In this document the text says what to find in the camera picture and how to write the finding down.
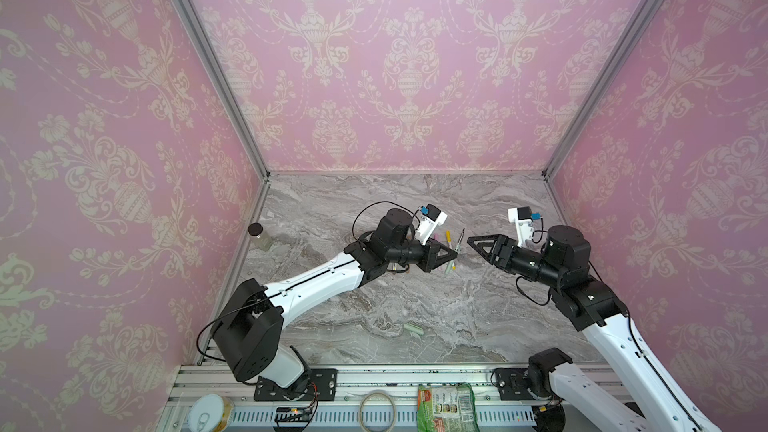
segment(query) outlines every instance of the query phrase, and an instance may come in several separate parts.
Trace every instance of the gray marble surface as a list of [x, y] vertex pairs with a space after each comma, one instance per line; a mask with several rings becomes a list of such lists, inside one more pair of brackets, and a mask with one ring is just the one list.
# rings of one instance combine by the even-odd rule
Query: gray marble surface
[[[438, 228], [456, 240], [504, 233], [515, 236], [507, 208], [533, 207], [545, 227], [557, 214], [538, 173], [499, 175], [273, 176], [261, 222], [274, 237], [268, 252], [251, 248], [240, 281], [265, 284], [292, 277], [327, 261], [352, 241], [352, 220], [372, 202], [392, 200], [409, 209], [433, 203], [448, 214]], [[356, 233], [372, 230], [388, 205], [368, 209]], [[514, 277], [484, 262], [465, 243], [456, 270], [426, 274], [387, 273], [322, 303], [283, 331], [310, 363], [527, 362], [559, 347], [577, 361], [602, 360], [552, 305], [520, 296]], [[539, 301], [546, 288], [521, 281]], [[417, 324], [419, 337], [402, 326]]]

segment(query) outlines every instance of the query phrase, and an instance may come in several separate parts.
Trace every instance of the pink wall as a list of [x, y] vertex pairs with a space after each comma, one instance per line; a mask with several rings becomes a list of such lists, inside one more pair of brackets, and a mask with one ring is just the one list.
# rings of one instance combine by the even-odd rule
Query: pink wall
[[194, 0], [272, 170], [541, 169], [639, 0]]
[[666, 0], [555, 178], [595, 265], [723, 430], [768, 414], [768, 0]]
[[0, 0], [0, 430], [154, 430], [256, 187], [169, 0]]

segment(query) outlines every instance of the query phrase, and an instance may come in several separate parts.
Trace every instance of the pen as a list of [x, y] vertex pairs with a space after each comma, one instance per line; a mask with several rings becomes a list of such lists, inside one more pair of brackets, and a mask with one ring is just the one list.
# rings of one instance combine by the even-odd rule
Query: pen
[[[458, 242], [456, 242], [456, 254], [458, 254], [458, 251], [462, 248], [462, 239], [464, 238], [464, 228], [462, 228], [461, 235], [458, 236]], [[453, 270], [456, 270], [456, 261], [451, 260], [451, 268]]]

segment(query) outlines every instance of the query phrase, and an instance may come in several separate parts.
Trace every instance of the glass jar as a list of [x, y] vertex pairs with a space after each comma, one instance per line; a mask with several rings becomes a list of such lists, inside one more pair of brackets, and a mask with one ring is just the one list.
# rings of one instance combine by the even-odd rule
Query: glass jar
[[248, 226], [248, 235], [250, 235], [250, 242], [254, 244], [254, 247], [263, 250], [264, 252], [270, 250], [272, 247], [272, 237], [266, 233], [264, 226], [258, 222], [254, 222]]

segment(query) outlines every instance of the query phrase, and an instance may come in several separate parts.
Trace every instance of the black mounting plate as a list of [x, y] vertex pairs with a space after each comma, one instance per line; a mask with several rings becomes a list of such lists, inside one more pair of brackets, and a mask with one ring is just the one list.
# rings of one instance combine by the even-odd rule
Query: black mounting plate
[[[337, 369], [312, 369], [310, 383], [317, 386], [317, 399], [320, 402], [333, 402], [336, 397]], [[285, 400], [286, 390], [279, 387], [272, 380], [259, 377], [256, 381], [254, 400], [256, 402], [273, 402]], [[315, 398], [315, 389], [307, 387], [307, 392], [295, 401], [305, 400], [311, 402]]]
[[525, 377], [527, 369], [496, 368], [492, 374], [492, 384], [498, 389], [502, 400], [536, 400], [528, 390], [528, 380]]

